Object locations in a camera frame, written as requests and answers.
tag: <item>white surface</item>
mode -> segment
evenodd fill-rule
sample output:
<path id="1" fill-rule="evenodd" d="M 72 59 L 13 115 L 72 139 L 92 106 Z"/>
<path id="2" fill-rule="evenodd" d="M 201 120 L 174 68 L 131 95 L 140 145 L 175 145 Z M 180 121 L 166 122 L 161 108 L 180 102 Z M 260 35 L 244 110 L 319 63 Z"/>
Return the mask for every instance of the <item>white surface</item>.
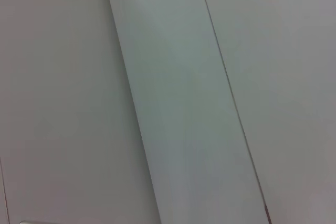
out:
<path id="1" fill-rule="evenodd" d="M 2 172 L 0 169 L 0 223 L 8 224 L 6 212 L 6 199 L 4 192 L 4 185 L 2 183 Z"/>
<path id="2" fill-rule="evenodd" d="M 335 223 L 336 1 L 207 2 L 272 223 Z"/>
<path id="3" fill-rule="evenodd" d="M 266 224 L 204 0 L 110 0 L 162 224 Z"/>
<path id="4" fill-rule="evenodd" d="M 11 224 L 159 224 L 109 0 L 0 3 Z"/>

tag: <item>vertical gap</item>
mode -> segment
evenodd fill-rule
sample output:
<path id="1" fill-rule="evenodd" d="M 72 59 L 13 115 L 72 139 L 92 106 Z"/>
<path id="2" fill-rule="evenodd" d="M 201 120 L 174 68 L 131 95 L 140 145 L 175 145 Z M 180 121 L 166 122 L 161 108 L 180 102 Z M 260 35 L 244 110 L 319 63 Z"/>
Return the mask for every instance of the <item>vertical gap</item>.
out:
<path id="1" fill-rule="evenodd" d="M 240 124 L 241 130 L 242 130 L 243 135 L 244 135 L 244 140 L 245 140 L 245 144 L 246 144 L 246 147 L 247 147 L 248 155 L 249 155 L 250 160 L 251 160 L 251 162 L 252 162 L 252 166 L 253 166 L 254 174 L 255 174 L 255 176 L 256 176 L 256 178 L 257 178 L 257 183 L 258 183 L 258 187 L 259 187 L 260 194 L 261 194 L 261 197 L 262 197 L 262 201 L 263 201 L 263 203 L 264 203 L 266 216 L 267 216 L 267 219 L 268 219 L 269 224 L 272 224 L 271 219 L 270 219 L 270 216 L 269 216 L 269 213 L 268 213 L 267 205 L 266 205 L 266 202 L 265 202 L 264 193 L 263 193 L 263 191 L 262 191 L 261 184 L 260 184 L 260 180 L 259 180 L 259 177 L 258 177 L 258 174 L 257 174 L 256 166 L 255 166 L 255 164 L 254 164 L 254 162 L 253 162 L 252 154 L 251 154 L 250 147 L 249 147 L 248 142 L 247 142 L 247 139 L 246 139 L 246 134 L 245 134 L 245 131 L 244 131 L 244 128 L 243 128 L 243 124 L 241 123 L 242 121 L 241 121 L 241 119 L 240 119 L 240 115 L 239 115 L 239 112 L 238 112 L 238 107 L 237 107 L 237 103 L 236 103 L 236 100 L 235 100 L 235 96 L 233 95 L 233 91 L 232 91 L 231 83 L 230 83 L 229 76 L 228 76 L 228 74 L 227 74 L 226 66 L 225 66 L 225 63 L 224 63 L 223 54 L 222 54 L 222 51 L 221 51 L 220 46 L 219 46 L 219 42 L 218 42 L 218 38 L 217 38 L 217 34 L 216 34 L 215 27 L 214 27 L 214 23 L 213 23 L 212 18 L 211 18 L 211 14 L 210 14 L 210 10 L 209 10 L 209 6 L 208 6 L 208 2 L 207 2 L 206 0 L 204 0 L 204 1 L 205 1 L 206 9 L 207 9 L 207 11 L 208 11 L 208 15 L 209 15 L 209 18 L 210 18 L 210 22 L 211 22 L 212 30 L 213 30 L 214 35 L 215 35 L 215 38 L 216 38 L 216 43 L 217 43 L 218 51 L 219 51 L 219 54 L 220 54 L 220 56 L 221 56 L 220 58 L 221 58 L 221 60 L 222 60 L 222 64 L 223 64 L 224 71 L 225 71 L 225 75 L 226 75 L 226 78 L 227 78 L 227 82 L 228 82 L 228 84 L 229 84 L 229 88 L 230 88 L 231 96 L 232 96 L 232 99 L 233 99 L 233 103 L 234 103 L 234 105 L 235 105 L 235 109 L 236 109 L 236 112 L 237 112 L 237 115 L 238 115 L 239 124 Z"/>
<path id="2" fill-rule="evenodd" d="M 0 158 L 0 174 L 1 174 L 1 179 L 2 179 L 2 190 L 4 192 L 4 197 L 5 197 L 5 206 L 6 206 L 6 213 L 7 213 L 7 222 L 8 224 L 11 224 L 9 221 L 9 213 L 8 213 L 8 204 L 7 204 L 7 197 L 6 197 L 6 190 L 5 190 L 5 181 L 4 181 L 4 173 L 2 169 L 2 163 L 1 163 L 1 158 Z"/>

